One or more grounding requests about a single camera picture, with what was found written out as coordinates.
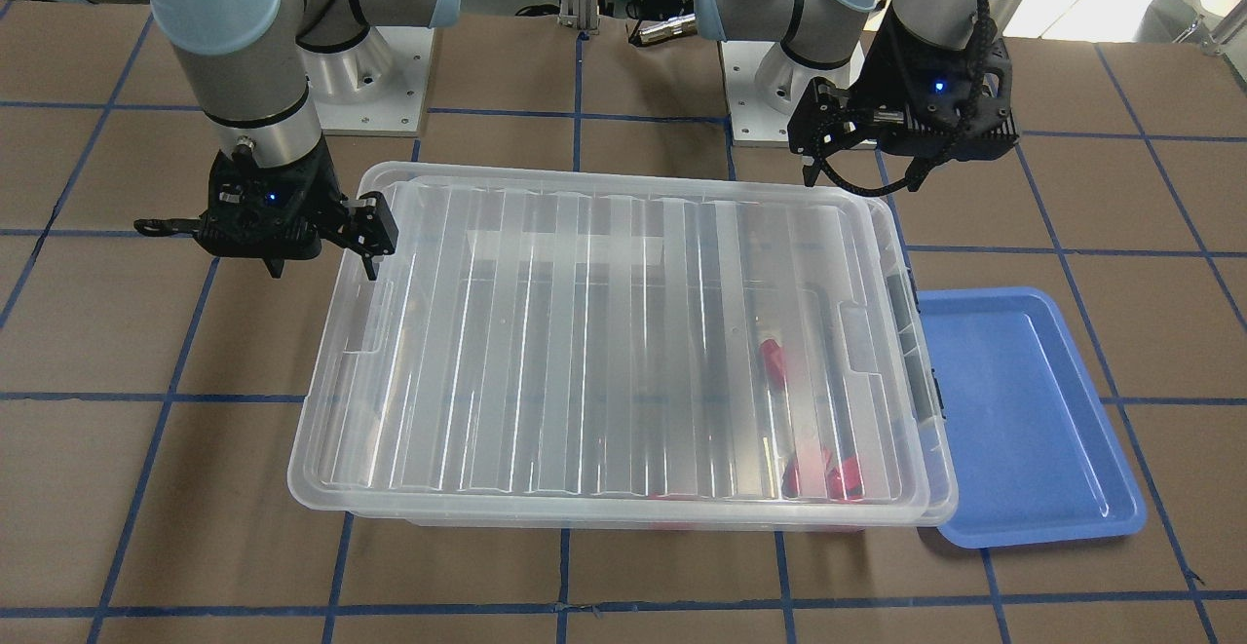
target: blue tape line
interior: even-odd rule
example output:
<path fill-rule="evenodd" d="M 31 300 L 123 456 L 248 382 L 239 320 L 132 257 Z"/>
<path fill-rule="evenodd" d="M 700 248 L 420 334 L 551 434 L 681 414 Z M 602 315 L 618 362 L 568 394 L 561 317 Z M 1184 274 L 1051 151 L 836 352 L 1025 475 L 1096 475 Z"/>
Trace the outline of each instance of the blue tape line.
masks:
<path fill-rule="evenodd" d="M 798 598 L 797 610 L 860 610 L 882 608 L 961 608 L 990 605 L 990 595 L 923 595 L 910 598 Z"/>
<path fill-rule="evenodd" d="M 1201 590 L 1203 600 L 1247 600 L 1247 590 Z M 1185 602 L 1187 590 L 1109 590 L 1102 593 L 1023 593 L 1001 595 L 1005 605 L 1045 605 L 1061 603 L 1155 603 Z M 949 608 L 990 605 L 990 595 L 928 595 L 910 598 L 801 598 L 793 599 L 794 610 L 885 609 L 885 608 Z M 776 599 L 738 602 L 677 600 L 671 603 L 611 602 L 597 605 L 545 603 L 493 604 L 375 604 L 339 605 L 338 615 L 456 615 L 456 614 L 552 614 L 592 612 L 690 612 L 690 610 L 778 610 Z M 0 619 L 59 619 L 91 617 L 96 608 L 0 608 Z M 324 617 L 325 605 L 121 605 L 107 608 L 106 618 L 178 618 L 178 617 Z"/>
<path fill-rule="evenodd" d="M 996 568 L 991 565 L 991 550 L 979 549 L 983 558 L 983 573 L 988 575 L 988 593 L 991 594 L 991 609 L 996 613 L 996 627 L 1000 629 L 1000 644 L 1013 644 L 1009 635 L 1009 622 L 1005 620 L 1005 605 L 1000 599 L 1000 585 L 996 584 Z"/>
<path fill-rule="evenodd" d="M 584 94 L 585 94 L 585 41 L 589 40 L 589 34 L 580 31 L 576 35 L 576 76 L 575 76 L 575 102 L 572 104 L 572 126 L 571 126 L 571 171 L 580 171 L 580 136 L 581 136 L 581 124 L 584 121 Z"/>
<path fill-rule="evenodd" d="M 549 615 L 552 603 L 338 605 L 338 617 L 352 615 Z"/>
<path fill-rule="evenodd" d="M 350 532 L 355 515 L 344 513 L 342 517 L 342 535 L 338 538 L 338 559 L 333 562 L 333 580 L 329 584 L 329 603 L 324 613 L 324 630 L 320 632 L 320 644 L 333 643 L 333 628 L 338 617 L 338 600 L 342 597 L 342 577 L 347 573 L 347 555 L 350 553 Z"/>
<path fill-rule="evenodd" d="M 203 318 L 203 308 L 207 307 L 208 292 L 212 290 L 212 282 L 217 276 L 217 267 L 219 265 L 221 260 L 213 258 L 212 263 L 208 265 L 207 275 L 203 277 L 203 286 L 200 288 L 200 300 L 195 303 L 195 313 L 191 316 L 191 324 L 187 327 L 186 337 L 182 339 L 182 348 L 177 354 L 177 364 L 173 367 L 173 377 L 168 382 L 167 398 L 161 406 L 160 417 L 156 418 L 156 427 L 152 429 L 151 442 L 147 444 L 143 467 L 138 472 L 138 483 L 135 485 L 135 494 L 130 500 L 130 510 L 126 513 L 121 537 L 117 539 L 117 550 L 112 555 L 108 577 L 105 579 L 104 592 L 100 594 L 100 604 L 96 608 L 95 617 L 91 618 L 91 630 L 86 639 L 87 644 L 96 644 L 100 639 L 100 628 L 104 625 L 105 614 L 112 602 L 112 592 L 116 589 L 117 578 L 121 575 L 121 564 L 126 559 L 126 548 L 130 547 L 130 538 L 133 537 L 135 523 L 138 520 L 138 509 L 142 507 L 143 493 L 147 490 L 147 481 L 151 481 L 152 467 L 156 466 L 156 453 L 160 449 L 161 438 L 165 436 L 165 426 L 168 423 L 170 409 L 173 408 L 173 394 L 177 392 L 177 384 L 182 381 L 186 359 L 191 354 L 191 343 L 195 341 L 195 333 L 200 328 L 200 321 Z"/>
<path fill-rule="evenodd" d="M 1087 137 L 1095 140 L 1143 140 L 1143 135 L 1127 135 L 1122 132 L 1070 132 L 1064 130 L 1025 130 L 1025 137 Z M 1247 142 L 1247 137 L 1215 136 L 1215 135 L 1147 135 L 1150 140 L 1163 140 L 1173 142 Z"/>
<path fill-rule="evenodd" d="M 1026 155 L 1023 152 L 1020 145 L 1014 147 L 1018 155 L 1018 161 L 1021 163 L 1021 171 L 1026 177 L 1026 182 L 1030 185 L 1031 195 L 1035 197 L 1035 202 L 1039 203 L 1039 213 L 1044 218 L 1044 227 L 1047 228 L 1047 235 L 1052 240 L 1052 246 L 1057 250 L 1056 257 L 1061 262 L 1061 270 L 1065 272 L 1065 280 L 1070 286 L 1070 291 L 1074 293 L 1074 302 L 1079 308 L 1079 316 L 1082 318 L 1082 324 L 1086 327 L 1087 337 L 1091 339 L 1091 347 L 1095 349 L 1096 359 L 1100 361 L 1100 368 L 1104 369 L 1105 382 L 1109 384 L 1109 392 L 1114 397 L 1121 396 L 1117 391 L 1117 382 L 1114 379 L 1112 369 L 1109 367 L 1109 357 L 1104 352 L 1104 347 L 1100 344 L 1100 336 L 1096 334 L 1095 326 L 1091 324 L 1091 316 L 1087 312 L 1086 302 L 1082 300 L 1082 293 L 1079 291 L 1077 281 L 1074 280 L 1074 270 L 1070 268 L 1069 258 L 1061 248 L 1061 241 L 1056 236 L 1056 228 L 1052 226 L 1052 218 L 1047 215 L 1047 208 L 1044 207 L 1044 197 L 1039 192 L 1039 185 L 1035 182 L 1035 175 L 1030 171 L 1030 163 L 1026 161 Z M 1156 507 L 1156 514 L 1161 518 L 1161 525 L 1165 528 L 1165 535 L 1168 538 L 1170 548 L 1173 550 L 1173 558 L 1177 560 L 1178 568 L 1182 570 L 1182 578 L 1186 580 L 1186 587 L 1191 593 L 1191 599 L 1195 602 L 1195 609 L 1198 613 L 1200 622 L 1203 623 L 1203 630 L 1208 635 L 1208 640 L 1216 642 L 1216 635 L 1212 633 L 1212 623 L 1208 620 L 1208 613 L 1203 608 L 1202 600 L 1200 600 L 1200 592 L 1195 585 L 1195 579 L 1191 578 L 1191 569 L 1187 567 L 1186 555 L 1182 552 L 1182 545 L 1177 540 L 1177 533 L 1173 532 L 1173 524 L 1168 518 L 1168 512 L 1165 509 L 1165 503 L 1161 500 L 1160 490 L 1156 488 L 1156 482 L 1152 481 L 1152 472 L 1147 466 L 1147 458 L 1143 457 L 1143 448 L 1139 443 L 1139 438 L 1135 436 L 1135 427 L 1130 423 L 1130 416 L 1126 413 L 1126 404 L 1117 404 L 1117 413 L 1121 416 L 1121 421 L 1126 427 L 1126 436 L 1130 438 L 1130 447 L 1135 453 L 1135 459 L 1139 462 L 1140 472 L 1143 474 L 1143 482 L 1147 484 L 1147 492 L 1152 497 L 1152 503 Z"/>
<path fill-rule="evenodd" d="M 156 104 L 117 104 L 112 106 L 115 111 L 173 111 L 183 114 L 197 114 L 200 106 L 165 106 Z"/>
<path fill-rule="evenodd" d="M 727 142 L 727 180 L 736 181 L 736 160 L 732 157 L 732 121 L 723 121 L 723 141 Z"/>
<path fill-rule="evenodd" d="M 74 191 L 75 183 L 77 183 L 79 177 L 82 173 L 82 168 L 86 166 L 87 157 L 91 156 L 91 150 L 95 149 L 95 144 L 100 139 L 100 134 L 104 132 L 104 124 L 108 120 L 110 106 L 116 102 L 117 95 L 121 94 L 122 86 L 126 85 L 126 79 L 130 76 L 130 70 L 135 66 L 135 60 L 138 59 L 138 50 L 143 46 L 143 40 L 147 39 L 147 34 L 152 27 L 152 16 L 147 15 L 147 22 L 143 22 L 143 29 L 140 31 L 137 40 L 135 40 L 135 46 L 130 50 L 130 57 L 126 59 L 126 65 L 121 70 L 121 76 L 117 77 L 116 85 L 112 87 L 112 94 L 108 95 L 108 104 L 104 107 L 100 114 L 100 119 L 95 122 L 95 129 L 91 131 L 91 137 L 87 139 L 86 147 L 84 147 L 82 154 L 79 155 L 77 163 L 74 165 L 74 171 L 70 172 L 70 177 L 65 182 L 65 187 L 61 188 L 60 196 L 56 197 L 56 203 L 52 205 L 52 212 L 47 218 L 47 223 L 44 226 L 42 233 L 39 240 L 35 241 L 34 248 L 30 251 L 30 256 L 26 258 L 26 263 L 21 268 L 21 275 L 17 277 L 17 282 L 14 285 L 12 291 L 9 293 L 7 301 L 5 301 L 4 310 L 0 310 L 0 328 L 9 322 L 9 316 L 12 315 L 12 310 L 17 306 L 17 298 L 21 297 L 21 292 L 26 288 L 26 282 L 30 281 L 30 273 L 35 270 L 35 262 L 39 260 L 40 252 L 44 250 L 44 242 L 47 241 L 47 232 L 52 228 L 56 218 L 61 215 L 65 208 L 65 202 L 69 200 L 71 192 Z"/>
<path fill-rule="evenodd" d="M 104 110 L 107 104 L 72 104 L 60 101 L 0 101 L 0 109 L 74 109 L 74 110 Z"/>
<path fill-rule="evenodd" d="M 509 116 L 509 117 L 575 117 L 575 112 L 569 111 L 510 111 L 503 109 L 436 109 L 430 107 L 430 114 L 450 114 L 460 116 Z"/>
<path fill-rule="evenodd" d="M 256 607 L 246 605 L 182 605 L 182 607 L 152 607 L 152 605 L 127 605 L 108 608 L 106 618 L 303 618 L 324 614 L 322 605 L 276 605 Z"/>
<path fill-rule="evenodd" d="M 450 114 L 464 116 L 505 116 L 505 117 L 556 117 L 556 119 L 584 119 L 584 120 L 616 120 L 630 122 L 693 122 L 725 125 L 726 117 L 721 116 L 632 116 L 624 114 L 586 114 L 579 110 L 580 101 L 576 101 L 577 110 L 574 111 L 515 111 L 505 109 L 454 109 L 430 107 L 430 114 Z"/>
<path fill-rule="evenodd" d="M 1186 206 L 1182 203 L 1181 197 L 1177 195 L 1177 188 L 1173 187 L 1173 181 L 1168 176 L 1168 171 L 1165 165 L 1161 163 L 1160 155 L 1156 154 L 1156 146 L 1152 145 L 1147 131 L 1143 130 L 1143 124 L 1139 120 L 1135 114 L 1135 107 L 1130 105 L 1130 99 L 1126 97 L 1126 92 L 1121 89 L 1121 84 L 1117 81 L 1117 75 L 1112 72 L 1112 67 L 1109 66 L 1109 57 L 1104 55 L 1104 50 L 1100 45 L 1095 45 L 1095 52 L 1100 56 L 1100 64 L 1104 65 L 1104 71 L 1109 74 L 1109 80 L 1112 81 L 1112 87 L 1117 90 L 1117 96 L 1121 97 L 1121 104 L 1126 106 L 1126 112 L 1130 114 L 1130 120 L 1135 121 L 1135 127 L 1139 129 L 1139 135 L 1143 139 L 1143 145 L 1147 147 L 1147 154 L 1152 156 L 1152 161 L 1156 163 L 1156 170 L 1160 172 L 1161 178 L 1165 181 L 1165 187 L 1168 188 L 1170 196 L 1173 200 L 1173 205 L 1177 206 L 1180 213 L 1182 213 L 1182 220 L 1186 222 L 1187 230 L 1191 231 L 1191 237 L 1195 238 L 1195 245 L 1200 248 L 1200 252 L 1205 255 L 1205 261 L 1208 263 L 1208 268 L 1212 270 L 1212 277 L 1217 280 L 1217 286 L 1221 287 L 1221 293 L 1230 302 L 1230 308 L 1235 312 L 1235 317 L 1238 318 L 1238 327 L 1247 332 L 1247 318 L 1243 317 L 1242 310 L 1238 308 L 1238 303 L 1235 302 L 1233 293 L 1230 292 L 1230 287 L 1226 286 L 1226 280 L 1221 276 L 1221 270 L 1217 268 L 1217 263 L 1212 261 L 1212 257 L 1207 256 L 1208 247 L 1205 246 L 1203 238 L 1200 237 L 1200 231 L 1195 227 L 1195 221 L 1191 220 L 1191 213 L 1187 212 Z"/>
<path fill-rule="evenodd" d="M 571 530 L 559 530 L 559 623 L 555 630 L 557 644 L 567 644 L 567 590 L 571 585 Z"/>
<path fill-rule="evenodd" d="M 783 629 L 788 644 L 797 644 L 797 617 L 792 610 L 792 584 L 788 582 L 788 549 L 783 533 L 776 530 L 776 569 L 779 573 L 779 604 L 783 608 Z"/>
<path fill-rule="evenodd" d="M 1112 398 L 1122 406 L 1247 406 L 1247 398 L 1167 398 L 1167 397 L 1127 397 Z"/>

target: brown cardboard surface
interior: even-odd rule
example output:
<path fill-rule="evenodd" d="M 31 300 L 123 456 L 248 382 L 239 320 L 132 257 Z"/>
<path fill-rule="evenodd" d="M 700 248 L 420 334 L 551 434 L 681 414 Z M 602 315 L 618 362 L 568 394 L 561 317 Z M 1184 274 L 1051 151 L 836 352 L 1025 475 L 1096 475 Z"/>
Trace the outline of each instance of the brown cardboard surface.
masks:
<path fill-rule="evenodd" d="M 1247 416 L 1241 408 L 1172 406 L 1134 406 L 1129 414 L 1187 565 L 1208 589 L 1238 588 L 1247 573 Z"/>
<path fill-rule="evenodd" d="M 1195 644 L 1208 638 L 1191 603 L 1006 605 L 1009 635 L 1030 642 Z"/>
<path fill-rule="evenodd" d="M 1100 47 L 1148 135 L 1247 136 L 1247 100 L 1223 57 L 1195 45 Z"/>
<path fill-rule="evenodd" d="M 581 171 L 727 178 L 723 127 L 717 124 L 586 120 L 581 142 Z"/>
<path fill-rule="evenodd" d="M 357 519 L 342 603 L 551 603 L 559 530 Z"/>
<path fill-rule="evenodd" d="M 589 114 L 710 116 L 727 112 L 718 47 L 697 37 L 633 47 L 636 21 L 604 17 L 584 41 L 584 105 Z"/>
<path fill-rule="evenodd" d="M 187 245 L 47 238 L 0 334 L 0 389 L 163 393 L 209 261 Z"/>
<path fill-rule="evenodd" d="M 870 642 L 872 644 L 961 644 L 998 642 L 991 608 L 844 608 L 797 610 L 797 637 L 801 642 Z"/>
<path fill-rule="evenodd" d="M 1247 397 L 1247 334 L 1195 257 L 1070 257 L 1127 397 Z"/>
<path fill-rule="evenodd" d="M 716 644 L 784 642 L 783 614 L 766 610 L 685 613 L 577 613 L 567 617 L 567 642 L 576 644 Z"/>
<path fill-rule="evenodd" d="M 324 603 L 342 515 L 286 488 L 297 422 L 291 404 L 175 404 L 113 603 Z"/>
<path fill-rule="evenodd" d="M 555 639 L 555 617 L 550 614 L 353 615 L 338 618 L 333 630 L 333 640 L 338 644 L 405 644 L 408 642 L 545 644 Z"/>
<path fill-rule="evenodd" d="M 1205 247 L 1247 250 L 1247 144 L 1160 141 L 1153 146 Z"/>
<path fill-rule="evenodd" d="M 949 544 L 934 529 L 788 533 L 793 598 L 986 595 L 979 552 Z"/>
<path fill-rule="evenodd" d="M 121 618 L 100 632 L 101 644 L 309 644 L 320 642 L 320 618 Z"/>
<path fill-rule="evenodd" d="M 778 598 L 774 549 L 769 533 L 574 530 L 567 598 L 571 603 Z"/>
<path fill-rule="evenodd" d="M 0 604 L 99 603 L 158 413 L 158 403 L 0 407 Z"/>
<path fill-rule="evenodd" d="M 14 1 L 0 22 L 0 100 L 104 104 L 147 16 L 147 6 Z"/>
<path fill-rule="evenodd" d="M 99 121 L 92 110 L 0 107 L 0 227 L 47 225 Z"/>
<path fill-rule="evenodd" d="M 1021 149 L 1062 247 L 1196 248 L 1141 140 L 1026 137 Z"/>
<path fill-rule="evenodd" d="M 217 151 L 212 124 L 200 111 L 117 111 L 105 122 L 56 227 L 128 231 L 137 218 L 198 217 Z"/>

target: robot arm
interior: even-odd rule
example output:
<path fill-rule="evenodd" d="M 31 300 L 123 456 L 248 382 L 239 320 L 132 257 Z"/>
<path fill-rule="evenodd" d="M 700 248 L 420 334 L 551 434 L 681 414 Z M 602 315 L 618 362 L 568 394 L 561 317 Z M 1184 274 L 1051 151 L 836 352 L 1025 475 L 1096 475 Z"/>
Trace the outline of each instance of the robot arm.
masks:
<path fill-rule="evenodd" d="M 696 1 L 702 35 L 777 42 L 759 74 L 782 75 L 771 81 L 781 94 L 804 89 L 787 132 L 807 186 L 824 173 L 860 196 L 917 191 L 949 160 L 994 160 L 1018 141 L 1011 65 L 993 16 L 1020 0 L 892 0 L 852 85 L 845 64 L 875 0 Z M 837 173 L 827 159 L 864 140 L 914 157 L 905 177 L 863 188 Z"/>
<path fill-rule="evenodd" d="M 143 0 L 66 0 L 142 2 Z M 173 44 L 219 152 L 197 218 L 140 220 L 148 236 L 191 235 L 209 253 L 263 260 L 281 276 L 286 260 L 308 260 L 320 241 L 357 252 L 369 277 L 394 250 L 398 231 L 379 192 L 344 196 L 309 96 L 322 86 L 369 84 L 357 55 L 375 25 L 440 26 L 459 0 L 150 0 Z"/>

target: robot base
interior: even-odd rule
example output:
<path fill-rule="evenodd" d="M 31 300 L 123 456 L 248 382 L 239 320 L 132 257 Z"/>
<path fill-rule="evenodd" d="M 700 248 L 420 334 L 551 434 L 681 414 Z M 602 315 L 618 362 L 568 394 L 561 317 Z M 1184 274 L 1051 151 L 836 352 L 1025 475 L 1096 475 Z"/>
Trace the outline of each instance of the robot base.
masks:
<path fill-rule="evenodd" d="M 727 91 L 727 109 L 732 119 L 732 142 L 741 147 L 788 147 L 788 117 L 797 106 L 806 85 L 786 91 L 787 100 L 771 96 L 776 89 L 767 87 L 763 95 L 761 84 L 779 81 L 781 77 L 758 77 L 762 59 L 774 42 L 729 41 L 720 42 L 720 59 L 723 62 L 723 86 Z M 845 67 L 827 72 L 809 72 L 811 76 L 826 76 L 835 85 L 847 86 L 857 80 L 865 56 L 862 45 L 853 49 L 853 57 Z M 848 70 L 845 79 L 844 70 Z M 788 112 L 781 112 L 773 104 L 791 104 Z"/>
<path fill-rule="evenodd" d="M 428 27 L 378 27 L 385 47 L 393 56 L 390 75 L 378 86 L 375 95 L 330 101 L 318 91 L 315 81 L 312 99 L 325 135 L 375 135 L 415 137 L 424 115 L 425 91 L 433 67 L 433 35 Z"/>

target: silver metal cylinder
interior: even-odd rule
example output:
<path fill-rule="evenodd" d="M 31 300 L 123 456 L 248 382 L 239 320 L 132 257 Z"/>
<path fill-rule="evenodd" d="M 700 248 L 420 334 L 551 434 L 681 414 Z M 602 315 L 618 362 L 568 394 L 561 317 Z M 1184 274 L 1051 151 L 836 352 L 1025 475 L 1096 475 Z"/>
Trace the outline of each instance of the silver metal cylinder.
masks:
<path fill-rule="evenodd" d="M 989 0 L 991 17 L 1003 30 L 1021 0 Z M 975 0 L 892 0 L 897 20 L 922 40 L 949 50 L 963 50 L 974 30 Z"/>
<path fill-rule="evenodd" d="M 320 119 L 312 99 L 306 100 L 294 115 L 272 125 L 232 127 L 212 121 L 212 127 L 226 155 L 231 155 L 239 141 L 252 141 L 256 163 L 264 168 L 294 162 L 320 141 Z"/>
<path fill-rule="evenodd" d="M 380 96 L 394 76 L 394 51 L 375 27 L 359 45 L 342 52 L 303 50 L 312 96 L 329 104 L 364 104 Z"/>

